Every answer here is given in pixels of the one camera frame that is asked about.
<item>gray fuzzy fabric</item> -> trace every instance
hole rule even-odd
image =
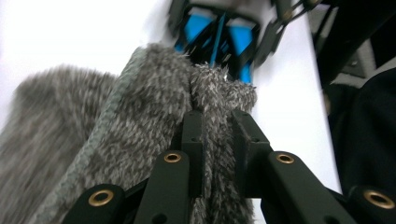
[[[119,77],[63,66],[27,79],[0,135],[0,223],[61,223],[84,190],[139,183],[193,108],[203,111],[206,185],[191,223],[251,223],[234,183],[229,118],[250,111],[256,93],[225,73],[151,45]]]

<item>knit fabric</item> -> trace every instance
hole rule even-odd
[[[0,135],[0,223],[61,223],[84,190],[138,184],[193,108],[203,112],[205,195],[191,223],[251,223],[251,201],[234,183],[229,118],[251,110],[256,93],[226,72],[150,45],[119,77],[62,66],[24,81]]]

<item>black fabric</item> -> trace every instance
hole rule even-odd
[[[371,36],[375,65],[382,66],[396,56],[396,15]]]
[[[338,102],[329,122],[343,192],[367,185],[396,194],[396,68],[358,91],[334,88],[325,92]]]

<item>white surface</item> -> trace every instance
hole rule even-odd
[[[0,128],[12,92],[28,75],[62,63],[119,74],[137,47],[160,41],[171,46],[165,26],[169,6],[169,0],[1,1]],[[272,12],[265,5],[256,15],[266,24]],[[274,150],[296,154],[325,186],[339,191],[313,52],[302,17],[254,72],[258,102],[252,115]]]

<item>fuzzy gray sock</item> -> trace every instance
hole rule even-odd
[[[0,135],[0,222],[60,223],[84,190],[139,183],[196,108],[206,185],[191,223],[251,223],[251,202],[234,183],[228,118],[234,108],[249,111],[256,94],[224,75],[151,45],[133,54],[120,77],[59,67],[26,80]]]

